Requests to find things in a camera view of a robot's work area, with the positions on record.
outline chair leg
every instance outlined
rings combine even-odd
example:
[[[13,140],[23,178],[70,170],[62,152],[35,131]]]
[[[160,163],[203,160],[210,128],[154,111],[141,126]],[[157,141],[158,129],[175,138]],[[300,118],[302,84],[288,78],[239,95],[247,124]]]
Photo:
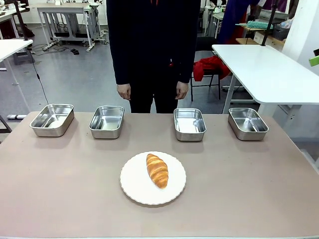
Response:
[[[190,78],[190,97],[191,97],[191,101],[193,102],[193,79]]]
[[[213,82],[213,78],[214,78],[214,75],[211,76],[211,79],[210,79],[210,82],[209,82],[209,87],[211,87],[211,83]]]
[[[220,100],[220,79],[219,79],[219,76],[218,76],[218,99]]]

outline blue fabric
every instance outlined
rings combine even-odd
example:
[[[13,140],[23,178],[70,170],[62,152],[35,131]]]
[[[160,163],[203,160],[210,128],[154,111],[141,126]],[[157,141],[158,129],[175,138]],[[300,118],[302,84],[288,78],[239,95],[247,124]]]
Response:
[[[240,23],[240,20],[247,12],[250,4],[256,5],[259,0],[228,0],[223,23],[220,29],[218,41],[221,44],[227,44],[232,34],[234,33],[235,24]]]

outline plate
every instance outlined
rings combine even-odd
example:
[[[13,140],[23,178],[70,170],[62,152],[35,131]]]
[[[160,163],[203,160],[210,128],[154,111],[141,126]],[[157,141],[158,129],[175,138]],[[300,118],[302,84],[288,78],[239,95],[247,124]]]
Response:
[[[151,153],[162,159],[168,168],[168,182],[164,189],[159,188],[151,180],[146,157]],[[159,205],[175,199],[183,191],[186,184],[186,172],[175,157],[163,152],[144,152],[137,154],[123,166],[120,183],[123,191],[136,202],[147,205]]]

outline silver rectangular container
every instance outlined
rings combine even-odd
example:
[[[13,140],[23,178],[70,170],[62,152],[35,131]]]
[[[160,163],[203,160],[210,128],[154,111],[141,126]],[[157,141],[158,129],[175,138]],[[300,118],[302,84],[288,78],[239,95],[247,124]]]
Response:
[[[64,135],[74,119],[73,105],[50,104],[31,122],[30,127],[40,137]]]
[[[124,121],[124,108],[120,106],[98,107],[89,128],[94,138],[118,138]]]
[[[203,115],[198,109],[174,110],[176,138],[179,141],[202,141],[206,132]]]
[[[240,140],[262,140],[269,128],[251,108],[229,109],[228,122]]]

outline red fabric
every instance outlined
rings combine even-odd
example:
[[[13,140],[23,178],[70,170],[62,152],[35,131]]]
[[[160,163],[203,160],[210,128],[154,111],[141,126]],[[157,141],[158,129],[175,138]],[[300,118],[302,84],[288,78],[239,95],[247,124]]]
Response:
[[[219,72],[219,79],[224,79],[230,70],[225,66],[220,58],[217,56],[212,56],[208,58],[203,58],[200,61],[195,62],[193,73],[194,80],[201,81],[204,77],[204,70],[216,70]]]

